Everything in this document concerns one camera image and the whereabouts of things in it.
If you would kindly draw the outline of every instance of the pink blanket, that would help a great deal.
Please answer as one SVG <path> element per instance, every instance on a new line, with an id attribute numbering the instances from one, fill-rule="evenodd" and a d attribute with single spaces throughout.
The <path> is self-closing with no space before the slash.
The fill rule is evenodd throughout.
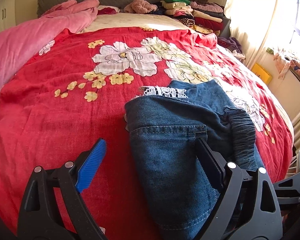
<path id="1" fill-rule="evenodd" d="M 0 32 L 0 88 L 64 29 L 77 33 L 89 26 L 97 17 L 98 5 L 98 0 L 85 0 L 69 7 L 60 4 L 39 19 Z"/>

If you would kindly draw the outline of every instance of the pile of clothes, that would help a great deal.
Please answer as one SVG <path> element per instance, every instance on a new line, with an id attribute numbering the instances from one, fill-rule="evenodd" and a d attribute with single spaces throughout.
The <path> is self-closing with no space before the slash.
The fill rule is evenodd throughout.
<path id="1" fill-rule="evenodd" d="M 161 1 L 162 7 L 165 8 L 165 15 L 178 20 L 183 25 L 192 28 L 195 25 L 193 9 L 189 5 L 190 0 L 164 0 Z"/>
<path id="2" fill-rule="evenodd" d="M 208 0 L 192 0 L 190 6 L 193 9 L 196 31 L 219 36 L 223 29 L 223 8 L 216 3 L 209 3 Z"/>
<path id="3" fill-rule="evenodd" d="M 242 47 L 236 38 L 222 38 L 218 37 L 218 45 L 224 47 L 228 52 L 230 52 L 238 60 L 245 60 L 245 55 L 242 52 Z"/>
<path id="4" fill-rule="evenodd" d="M 154 4 L 134 0 L 124 8 L 124 12 L 166 15 L 197 32 L 218 36 L 223 30 L 223 9 L 208 0 L 162 0 Z"/>

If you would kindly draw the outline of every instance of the denim fabric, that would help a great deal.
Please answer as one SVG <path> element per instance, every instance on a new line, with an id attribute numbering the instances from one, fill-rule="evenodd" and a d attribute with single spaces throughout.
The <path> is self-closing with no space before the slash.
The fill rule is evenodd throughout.
<path id="1" fill-rule="evenodd" d="M 241 168 L 263 166 L 249 115 L 214 81 L 192 85 L 188 98 L 143 96 L 125 105 L 130 144 L 149 210 L 165 240 L 191 240 L 213 209 L 214 190 L 194 149 L 203 137 L 212 150 Z"/>

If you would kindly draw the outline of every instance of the yellow flower print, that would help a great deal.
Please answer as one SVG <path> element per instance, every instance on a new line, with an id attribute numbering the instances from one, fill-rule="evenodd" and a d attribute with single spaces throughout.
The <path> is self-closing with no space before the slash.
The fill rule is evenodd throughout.
<path id="1" fill-rule="evenodd" d="M 267 112 L 265 109 L 263 109 L 262 107 L 260 107 L 260 112 L 261 112 L 266 118 L 269 118 L 269 117 L 270 117 L 269 114 L 268 114 L 268 112 Z"/>
<path id="2" fill-rule="evenodd" d="M 98 98 L 98 94 L 92 91 L 86 92 L 86 96 L 84 97 L 88 102 L 94 101 Z"/>
<path id="3" fill-rule="evenodd" d="M 104 80 L 104 78 L 102 78 L 102 79 L 96 79 L 92 83 L 92 87 L 93 88 L 98 88 L 98 89 L 102 88 L 105 85 L 106 85 L 106 81 Z"/>
<path id="4" fill-rule="evenodd" d="M 103 40 L 97 40 L 97 41 L 93 41 L 88 43 L 88 48 L 89 49 L 94 49 L 96 47 L 96 45 L 102 45 L 105 41 Z"/>
<path id="5" fill-rule="evenodd" d="M 73 82 L 71 82 L 71 83 L 68 85 L 67 89 L 73 90 L 73 89 L 75 88 L 76 85 L 77 85 L 77 82 L 76 82 L 76 81 L 73 81 Z"/>
<path id="6" fill-rule="evenodd" d="M 65 93 L 63 93 L 63 94 L 61 95 L 61 98 L 66 98 L 67 96 L 68 96 L 68 93 L 65 92 Z"/>
<path id="7" fill-rule="evenodd" d="M 81 83 L 81 84 L 78 85 L 78 87 L 83 89 L 85 87 L 85 85 L 86 85 L 85 83 Z"/>
<path id="8" fill-rule="evenodd" d="M 134 77 L 129 75 L 128 73 L 124 73 L 122 75 L 123 83 L 131 84 L 131 81 L 134 80 Z"/>
<path id="9" fill-rule="evenodd" d="M 267 129 L 268 132 L 271 132 L 271 128 L 268 123 L 265 125 L 265 128 Z"/>
<path id="10" fill-rule="evenodd" d="M 89 81 L 92 81 L 95 77 L 98 75 L 94 71 L 85 72 L 83 75 L 84 79 L 88 79 Z"/>
<path id="11" fill-rule="evenodd" d="M 55 92 L 54 92 L 54 96 L 55 97 L 58 97 L 60 95 L 60 92 L 61 90 L 60 89 L 57 89 Z"/>
<path id="12" fill-rule="evenodd" d="M 115 74 L 115 75 L 110 76 L 109 79 L 110 79 L 110 82 L 111 82 L 112 85 L 115 85 L 115 84 L 121 85 L 121 84 L 123 84 L 123 75 Z"/>
<path id="13" fill-rule="evenodd" d="M 148 27 L 140 27 L 140 28 L 143 29 L 144 31 L 150 31 L 150 32 L 154 30 L 153 28 L 148 28 Z"/>
<path id="14" fill-rule="evenodd" d="M 95 47 L 96 47 L 96 44 L 94 44 L 94 42 L 88 43 L 88 48 L 89 49 L 94 49 Z"/>
<path id="15" fill-rule="evenodd" d="M 97 40 L 97 41 L 94 42 L 94 44 L 96 44 L 96 45 L 102 45 L 104 42 L 105 41 L 103 41 L 103 40 Z"/>
<path id="16" fill-rule="evenodd" d="M 101 73 L 97 73 L 96 75 L 97 75 L 96 77 L 97 77 L 98 79 L 105 79 L 105 78 L 106 78 L 106 76 L 105 76 L 105 75 L 102 75 Z"/>

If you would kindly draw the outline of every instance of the purple clothing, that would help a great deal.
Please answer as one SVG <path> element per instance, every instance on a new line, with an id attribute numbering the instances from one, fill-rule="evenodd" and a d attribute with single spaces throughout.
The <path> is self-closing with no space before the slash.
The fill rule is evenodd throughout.
<path id="1" fill-rule="evenodd" d="M 239 53 L 243 53 L 241 44 L 238 42 L 236 38 L 222 38 L 218 37 L 218 45 L 229 49 L 231 52 L 236 50 Z"/>

